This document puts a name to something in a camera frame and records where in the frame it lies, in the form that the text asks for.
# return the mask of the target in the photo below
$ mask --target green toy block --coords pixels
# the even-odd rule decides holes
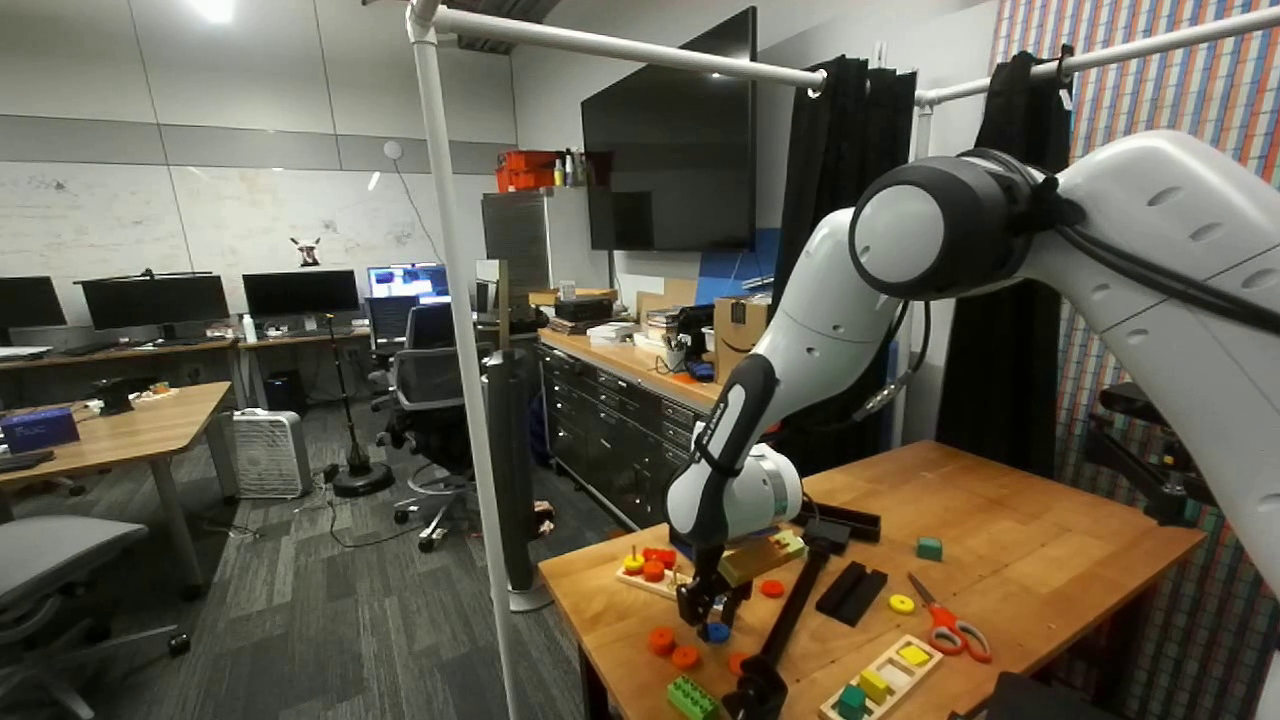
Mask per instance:
[[[670,703],[684,717],[684,720],[717,720],[717,702],[695,689],[687,678],[677,678],[670,683]]]
[[[948,554],[943,554],[943,541],[940,541],[940,536],[919,536],[919,541],[918,541],[918,557],[940,565]]]
[[[855,683],[843,683],[838,702],[840,720],[866,720],[868,717],[868,693]]]

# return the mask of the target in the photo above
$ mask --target black office chair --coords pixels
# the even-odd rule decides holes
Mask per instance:
[[[429,474],[443,470],[434,479],[412,474],[406,479],[408,499],[395,504],[395,523],[423,516],[422,554],[434,554],[455,523],[473,520],[473,449],[447,304],[408,313],[406,354],[393,358],[390,383],[395,395],[393,446],[429,455]]]
[[[139,644],[156,644],[167,655],[190,651],[190,637],[175,624],[84,644],[92,573],[146,536],[146,523],[97,516],[22,516],[0,523],[0,702],[14,702],[24,683],[43,683],[73,717],[87,720],[97,711],[73,689],[73,669]]]

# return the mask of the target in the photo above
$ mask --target bottle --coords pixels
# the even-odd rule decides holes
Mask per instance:
[[[256,322],[250,313],[242,315],[242,336],[244,344],[256,344]]]

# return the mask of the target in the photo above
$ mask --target computer monitor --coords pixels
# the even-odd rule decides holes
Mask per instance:
[[[251,274],[244,275],[250,315],[361,313],[355,274]]]
[[[100,275],[81,282],[81,290],[92,328],[161,325],[164,339],[175,339],[175,325],[215,325],[232,315],[226,282],[206,274]]]
[[[68,315],[50,275],[0,275],[0,344],[9,344],[9,328],[65,325],[65,322]]]
[[[443,265],[373,265],[368,295],[447,295]]]
[[[453,304],[417,304],[408,313],[408,350],[453,350]]]

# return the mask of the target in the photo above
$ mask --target chair wheel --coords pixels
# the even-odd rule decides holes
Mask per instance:
[[[193,637],[173,637],[167,640],[167,655],[190,655],[193,651]]]

